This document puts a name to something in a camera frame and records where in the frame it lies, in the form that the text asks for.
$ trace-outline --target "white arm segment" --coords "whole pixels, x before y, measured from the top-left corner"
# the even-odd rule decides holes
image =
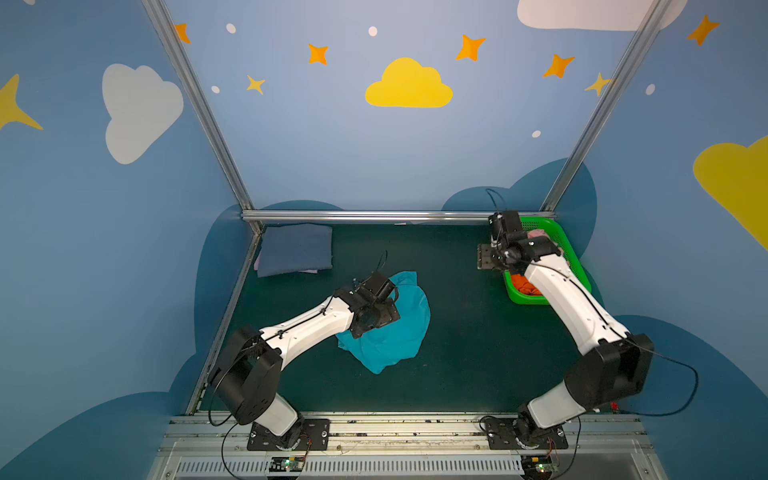
[[[597,346],[600,339],[615,342],[624,338],[611,331],[611,328],[622,334],[627,332],[627,327],[606,312],[592,294],[581,285],[563,257],[543,256],[541,260],[532,262],[528,266],[525,277],[544,294],[554,311],[560,316],[568,331],[571,332],[571,336],[574,337],[581,355],[585,355]],[[595,308],[600,311],[605,322],[595,312]]]
[[[320,305],[279,325],[261,329],[261,338],[274,349],[280,349],[283,369],[297,356],[331,335],[349,328],[354,313],[339,297],[326,298]],[[272,405],[262,413],[256,423],[281,436],[299,418],[296,410],[280,395],[275,395]]]
[[[261,338],[265,339],[272,348],[280,349],[283,369],[297,356],[329,336],[347,330],[352,324],[354,313],[349,311],[349,306],[337,296],[330,298],[328,303],[329,298],[287,322],[261,329],[263,332]],[[323,314],[323,308],[326,305],[328,308]]]
[[[560,316],[571,336],[574,337],[581,355],[592,350],[601,339],[614,342],[623,338],[611,329],[616,330],[617,333],[627,332],[627,327],[606,312],[581,285],[563,257],[543,256],[538,262],[532,262],[528,266],[525,277],[541,291]],[[595,308],[599,310],[604,321],[595,312]],[[534,422],[546,429],[581,415],[585,409],[576,403],[563,381],[544,395],[531,400],[528,403],[528,411]]]

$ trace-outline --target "yellow star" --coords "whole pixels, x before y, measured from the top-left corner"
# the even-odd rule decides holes
[[[326,63],[326,50],[328,50],[328,47],[316,47],[314,45],[310,45],[310,51],[312,52],[310,63],[315,63],[318,61],[323,65],[328,65]]]
[[[560,78],[563,78],[563,74],[565,73],[565,67],[568,66],[569,63],[571,63],[574,58],[576,57],[570,57],[570,58],[560,58],[557,55],[552,58],[552,66],[547,70],[547,73],[544,74],[545,77],[548,77],[549,75],[557,75]]]
[[[0,88],[0,129],[12,121],[17,121],[24,125],[42,130],[38,122],[31,119],[16,104],[16,90],[18,90],[18,75],[14,75],[8,80],[3,88]]]
[[[598,93],[598,97],[600,96],[600,93],[603,91],[603,87],[608,84],[608,82],[611,81],[610,78],[603,79],[603,75],[598,73],[598,81],[593,83],[591,86],[584,89],[584,91],[594,90]]]
[[[456,60],[461,60],[462,58],[471,58],[474,61],[478,60],[478,48],[480,48],[480,45],[482,45],[482,42],[485,41],[484,38],[480,38],[479,40],[472,40],[470,37],[464,36],[464,45],[462,46],[462,50],[458,53],[458,57],[456,57]]]
[[[704,43],[704,39],[715,28],[719,27],[719,23],[710,22],[710,19],[705,15],[704,20],[701,21],[699,26],[694,30],[694,33],[688,35],[688,40],[695,40],[699,46]]]
[[[265,82],[264,80],[255,81],[250,75],[248,75],[248,80],[250,80],[250,85],[248,85],[246,90],[258,90],[260,94],[264,95],[264,92],[261,91],[261,84]]]

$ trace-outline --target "plastic laundry basket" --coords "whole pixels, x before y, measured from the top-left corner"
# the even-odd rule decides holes
[[[591,293],[592,285],[590,285],[589,280],[587,280],[587,274],[584,273],[584,269],[581,268],[581,263],[576,257],[574,248],[571,247],[571,242],[568,241],[568,238],[565,236],[565,232],[560,225],[550,218],[542,217],[523,217],[520,221],[523,224],[523,228],[526,230],[536,230],[541,228],[547,232],[547,235],[549,235],[552,241],[563,249],[564,257],[570,264],[571,271],[576,278],[578,278],[581,284]],[[512,285],[512,278],[508,271],[504,272],[504,282],[507,285],[507,294],[513,302],[520,303],[521,305],[549,305],[549,302],[544,296],[525,295],[518,292],[518,289]]]

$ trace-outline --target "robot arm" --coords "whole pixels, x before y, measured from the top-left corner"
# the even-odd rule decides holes
[[[528,238],[517,212],[495,214],[490,223],[492,244],[481,246],[478,265],[524,272],[560,316],[582,355],[562,382],[519,407],[515,434],[523,448],[533,449],[546,444],[563,422],[638,394],[654,344],[645,335],[631,335],[594,299],[557,245],[547,237]]]
[[[222,349],[208,376],[209,385],[241,425],[267,427],[279,445],[289,448],[303,419],[277,394],[283,369],[297,356],[337,333],[359,338],[400,318],[390,298],[395,285],[379,272],[356,288],[338,289],[320,305],[292,319],[256,331],[238,329]]]

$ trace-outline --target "blue towel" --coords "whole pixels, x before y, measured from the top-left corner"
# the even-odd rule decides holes
[[[258,277],[331,268],[331,227],[302,223],[267,227],[261,237]]]
[[[395,306],[400,320],[365,332],[358,339],[352,338],[349,330],[336,335],[339,348],[352,353],[376,375],[402,359],[415,357],[429,326],[429,304],[424,291],[416,285],[416,272],[401,272],[389,279],[397,286]]]

